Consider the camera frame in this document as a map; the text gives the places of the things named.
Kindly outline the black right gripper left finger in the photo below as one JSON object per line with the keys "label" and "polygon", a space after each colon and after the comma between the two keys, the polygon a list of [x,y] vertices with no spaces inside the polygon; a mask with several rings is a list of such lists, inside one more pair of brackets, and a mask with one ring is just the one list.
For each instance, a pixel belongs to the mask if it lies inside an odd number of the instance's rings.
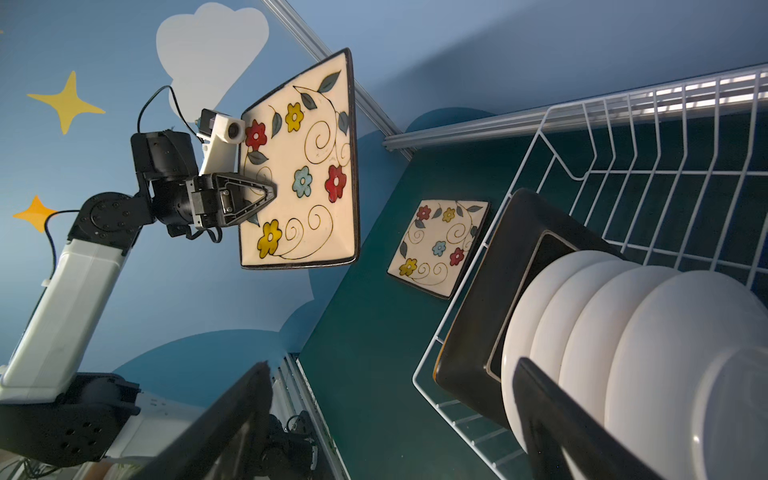
{"label": "black right gripper left finger", "polygon": [[244,436],[227,470],[234,479],[257,477],[256,463],[267,443],[272,399],[270,367],[259,362],[134,477],[203,479],[240,433]]}

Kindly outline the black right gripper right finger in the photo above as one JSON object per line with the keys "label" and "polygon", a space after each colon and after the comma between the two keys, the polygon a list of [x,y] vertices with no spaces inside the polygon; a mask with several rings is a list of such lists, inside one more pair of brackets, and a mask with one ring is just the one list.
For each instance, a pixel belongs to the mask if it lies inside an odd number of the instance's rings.
{"label": "black right gripper right finger", "polygon": [[532,475],[572,479],[657,479],[659,475],[611,436],[532,360],[512,379]]}

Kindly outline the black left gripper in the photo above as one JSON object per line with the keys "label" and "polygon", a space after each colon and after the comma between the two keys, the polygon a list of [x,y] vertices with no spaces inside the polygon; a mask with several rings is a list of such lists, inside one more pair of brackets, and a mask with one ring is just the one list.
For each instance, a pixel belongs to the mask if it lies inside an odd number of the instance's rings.
{"label": "black left gripper", "polygon": [[[232,227],[254,217],[274,201],[277,188],[271,181],[261,181],[236,173],[196,176],[183,182],[187,195],[191,224],[198,230]],[[264,197],[255,202],[233,196],[247,192]]]}

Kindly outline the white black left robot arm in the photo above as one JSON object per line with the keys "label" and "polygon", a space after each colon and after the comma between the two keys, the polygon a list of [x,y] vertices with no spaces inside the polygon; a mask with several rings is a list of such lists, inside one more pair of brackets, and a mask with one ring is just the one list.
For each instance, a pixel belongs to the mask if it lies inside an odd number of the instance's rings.
{"label": "white black left robot arm", "polygon": [[78,211],[67,243],[1,376],[1,446],[65,468],[106,457],[141,415],[140,387],[79,367],[143,227],[220,241],[277,195],[272,182],[199,172],[187,133],[131,137],[138,192],[104,192]]}

